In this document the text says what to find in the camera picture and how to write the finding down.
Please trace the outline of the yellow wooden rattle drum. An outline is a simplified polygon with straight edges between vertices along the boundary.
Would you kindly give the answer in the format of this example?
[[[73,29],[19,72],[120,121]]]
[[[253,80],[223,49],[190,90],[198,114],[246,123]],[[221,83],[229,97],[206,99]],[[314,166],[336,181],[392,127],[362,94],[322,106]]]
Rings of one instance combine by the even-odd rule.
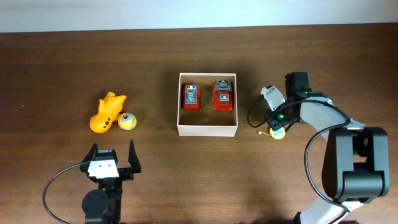
[[[284,128],[280,128],[277,131],[274,131],[272,128],[269,128],[267,133],[264,132],[264,131],[261,131],[261,130],[257,130],[257,133],[258,134],[263,134],[263,135],[266,135],[266,136],[270,136],[270,137],[272,137],[273,139],[276,139],[276,140],[283,139],[285,137],[285,134],[286,134]]]

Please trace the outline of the red fire truck toy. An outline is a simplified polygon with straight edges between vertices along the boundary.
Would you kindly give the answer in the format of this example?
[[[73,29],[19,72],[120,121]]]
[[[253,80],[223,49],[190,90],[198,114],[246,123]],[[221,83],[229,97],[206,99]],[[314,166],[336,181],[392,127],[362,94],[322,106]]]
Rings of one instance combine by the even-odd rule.
[[[187,84],[183,88],[184,110],[197,111],[200,109],[201,90],[199,85]]]

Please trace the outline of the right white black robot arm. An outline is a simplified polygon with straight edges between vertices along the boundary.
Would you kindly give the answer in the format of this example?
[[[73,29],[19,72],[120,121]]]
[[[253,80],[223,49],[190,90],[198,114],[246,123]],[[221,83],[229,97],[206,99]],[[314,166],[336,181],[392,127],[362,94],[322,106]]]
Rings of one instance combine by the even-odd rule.
[[[316,130],[304,149],[304,169],[318,195],[312,205],[298,212],[295,223],[339,223],[353,210],[387,195],[390,189],[388,135],[350,118],[332,100],[309,86],[306,72],[285,76],[286,94],[275,86],[264,87],[261,98],[269,105],[266,123],[270,134],[281,139],[297,123]],[[326,140],[319,190],[310,175],[308,155],[313,142]]]

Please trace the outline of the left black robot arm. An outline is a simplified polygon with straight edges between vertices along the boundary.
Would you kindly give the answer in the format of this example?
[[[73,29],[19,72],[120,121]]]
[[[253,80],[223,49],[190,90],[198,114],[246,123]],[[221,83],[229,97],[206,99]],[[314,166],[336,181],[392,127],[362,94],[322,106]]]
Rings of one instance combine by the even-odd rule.
[[[89,191],[82,200],[85,223],[119,223],[121,220],[121,200],[123,182],[134,179],[134,174],[142,171],[134,142],[129,142],[129,167],[119,168],[114,149],[99,150],[94,143],[82,160],[80,170],[98,188]]]

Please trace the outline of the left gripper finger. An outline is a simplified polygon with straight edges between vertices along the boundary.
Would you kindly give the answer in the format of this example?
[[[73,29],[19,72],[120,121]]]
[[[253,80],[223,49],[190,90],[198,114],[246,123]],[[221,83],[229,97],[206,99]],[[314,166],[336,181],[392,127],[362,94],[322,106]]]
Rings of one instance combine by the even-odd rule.
[[[85,158],[83,159],[83,162],[92,161],[96,157],[97,152],[98,152],[98,145],[97,143],[94,143],[89,152],[87,153],[87,155],[85,156]]]
[[[134,141],[131,139],[129,143],[129,155],[128,155],[128,162],[132,169],[140,169],[141,163],[136,154],[136,150],[134,147]]]

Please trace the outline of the red fire truck with ladder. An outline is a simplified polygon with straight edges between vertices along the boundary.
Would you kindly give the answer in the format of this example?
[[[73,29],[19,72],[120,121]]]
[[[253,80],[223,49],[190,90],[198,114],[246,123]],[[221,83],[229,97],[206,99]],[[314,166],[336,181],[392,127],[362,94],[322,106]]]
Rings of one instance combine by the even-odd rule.
[[[231,81],[218,80],[213,86],[213,110],[233,112],[233,84]]]

